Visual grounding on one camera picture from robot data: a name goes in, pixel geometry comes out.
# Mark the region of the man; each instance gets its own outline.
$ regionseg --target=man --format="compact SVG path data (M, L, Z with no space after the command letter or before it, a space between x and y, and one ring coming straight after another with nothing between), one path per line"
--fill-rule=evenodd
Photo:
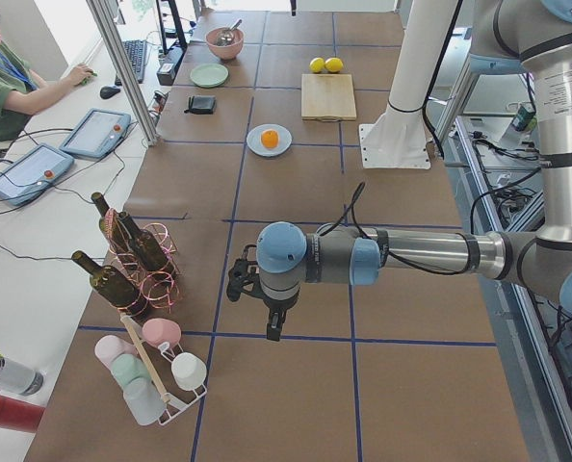
M14 140L31 116L57 103L91 75L86 64L79 64L60 81L46 83L8 48L0 32L0 141Z

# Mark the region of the cutting board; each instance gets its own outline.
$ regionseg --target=cutting board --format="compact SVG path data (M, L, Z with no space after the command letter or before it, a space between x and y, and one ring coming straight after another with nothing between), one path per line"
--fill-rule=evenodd
M356 120L350 74L303 74L301 117L320 120Z

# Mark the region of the spoon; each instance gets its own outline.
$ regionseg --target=spoon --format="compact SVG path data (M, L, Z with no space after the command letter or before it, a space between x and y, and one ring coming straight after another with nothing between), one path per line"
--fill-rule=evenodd
M234 31L241 25L242 22L243 19L241 18L237 19L237 22L235 22L232 26L221 30L220 33L218 34L218 38L216 39L216 45L217 46L230 45L235 39Z

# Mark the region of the dark glass bottle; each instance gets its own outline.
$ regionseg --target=dark glass bottle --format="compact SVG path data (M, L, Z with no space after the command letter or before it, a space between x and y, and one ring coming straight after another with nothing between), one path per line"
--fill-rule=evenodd
M93 202L93 204L97 208L97 211L100 214L100 220L98 222L100 231L102 231L102 234L108 239L106 233L105 217L106 213L111 208L109 207L109 204L106 202L106 199L104 198L102 192L94 192L91 195L91 202ZM120 262L123 264L123 267L128 272L128 274L131 274L132 272L136 271L138 269L137 261L134 258L134 256L131 255L130 247L128 247L128 242L123 236L123 233L121 232L121 227L118 225L118 222L114 223L110 240L113 242L114 251L117 253Z
M26 397L37 392L43 382L44 377L41 373L22 364L18 364L12 359L5 358L0 354L1 390Z
M176 277L175 267L164 252L164 249L155 239L155 236L146 229L141 229L127 212L119 212L119 221L127 230L128 245L134 252L139 263L149 272L162 271ZM156 279L166 279L164 275L156 275Z
M88 272L93 289L106 298L119 312L142 320L149 314L151 304L141 291L111 265L99 266L85 252L77 250L72 261Z

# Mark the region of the tablet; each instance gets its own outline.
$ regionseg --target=tablet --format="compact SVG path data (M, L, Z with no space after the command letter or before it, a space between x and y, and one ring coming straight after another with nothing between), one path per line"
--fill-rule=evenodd
M0 173L0 197L12 205L34 200L62 176L74 158L49 146L39 144Z
M74 157L102 159L117 146L131 119L129 114L91 109L59 148Z

